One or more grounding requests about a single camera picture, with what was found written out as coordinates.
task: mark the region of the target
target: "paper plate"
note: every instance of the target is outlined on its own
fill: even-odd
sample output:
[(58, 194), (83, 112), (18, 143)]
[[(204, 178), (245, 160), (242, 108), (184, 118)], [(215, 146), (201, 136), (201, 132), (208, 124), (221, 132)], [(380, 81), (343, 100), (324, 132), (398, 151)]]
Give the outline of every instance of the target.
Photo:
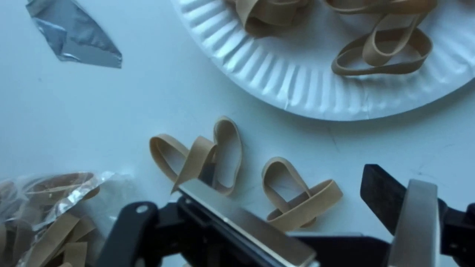
[(404, 112), (475, 77), (475, 1), (440, 0), (422, 29), (434, 50), (413, 74), (340, 77), (339, 50), (371, 29), (367, 14), (339, 14), (315, 1), (302, 25), (248, 35), (224, 0), (172, 0), (202, 50), (244, 90), (285, 111), (321, 120), (367, 120)]

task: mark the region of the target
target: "foil piece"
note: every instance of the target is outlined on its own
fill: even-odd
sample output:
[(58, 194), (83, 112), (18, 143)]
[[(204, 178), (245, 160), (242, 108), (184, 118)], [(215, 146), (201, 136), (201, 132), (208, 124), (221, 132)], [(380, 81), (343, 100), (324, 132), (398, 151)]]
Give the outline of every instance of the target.
[(30, 0), (27, 8), (61, 60), (120, 68), (122, 53), (74, 0)]

